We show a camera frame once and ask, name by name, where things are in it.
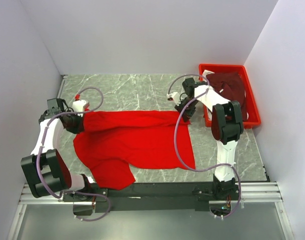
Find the red t shirt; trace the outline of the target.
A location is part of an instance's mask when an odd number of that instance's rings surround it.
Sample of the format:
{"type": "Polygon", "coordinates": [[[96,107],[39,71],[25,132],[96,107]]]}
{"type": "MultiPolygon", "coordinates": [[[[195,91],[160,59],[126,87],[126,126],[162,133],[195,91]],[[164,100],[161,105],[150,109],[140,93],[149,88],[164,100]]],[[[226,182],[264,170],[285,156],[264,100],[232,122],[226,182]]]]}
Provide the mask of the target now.
{"type": "MultiPolygon", "coordinates": [[[[97,111],[84,116],[84,131],[73,146],[101,188],[122,190],[136,180],[130,166],[139,169],[186,169],[174,146],[177,111],[97,111]]],[[[195,168],[188,123],[177,131],[181,159],[195,168]]]]}

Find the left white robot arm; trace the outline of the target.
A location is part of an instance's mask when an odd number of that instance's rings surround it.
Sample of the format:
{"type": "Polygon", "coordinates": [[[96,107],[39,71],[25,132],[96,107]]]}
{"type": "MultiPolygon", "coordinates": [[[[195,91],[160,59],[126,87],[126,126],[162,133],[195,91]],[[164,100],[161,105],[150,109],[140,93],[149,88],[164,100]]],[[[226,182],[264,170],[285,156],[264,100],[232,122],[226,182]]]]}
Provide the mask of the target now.
{"type": "Polygon", "coordinates": [[[58,151],[59,140],[64,130],[77,134],[81,130],[83,115],[89,102],[75,100],[69,107],[64,99],[47,100],[48,109],[40,116],[40,132],[37,143],[29,156],[21,159],[20,165],[26,182],[35,198],[49,196],[46,183],[54,193],[78,191],[91,193],[91,184],[85,174],[71,174],[58,151]]]}

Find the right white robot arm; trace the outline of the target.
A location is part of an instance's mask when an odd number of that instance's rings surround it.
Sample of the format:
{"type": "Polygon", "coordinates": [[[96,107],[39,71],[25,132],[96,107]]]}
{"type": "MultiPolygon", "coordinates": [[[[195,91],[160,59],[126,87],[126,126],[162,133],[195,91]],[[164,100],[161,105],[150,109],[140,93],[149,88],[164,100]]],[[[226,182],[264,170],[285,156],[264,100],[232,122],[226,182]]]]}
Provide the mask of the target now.
{"type": "Polygon", "coordinates": [[[237,190],[236,181],[240,180],[234,165],[236,147],[244,131],[241,105],[238,101],[230,101],[216,93],[204,76],[202,81],[197,82],[193,75],[186,74],[177,77],[174,82],[183,77],[186,77],[182,82],[186,97],[181,99],[178,92],[171,93],[170,90],[167,93],[167,99],[175,102],[175,109],[179,112],[173,136],[176,156],[184,167],[198,172],[182,160],[178,150],[177,133],[180,121],[188,122],[196,111],[196,104],[202,103],[211,110],[211,133],[217,144],[216,165],[205,168],[202,172],[214,169],[212,194],[228,195],[237,190]]]}

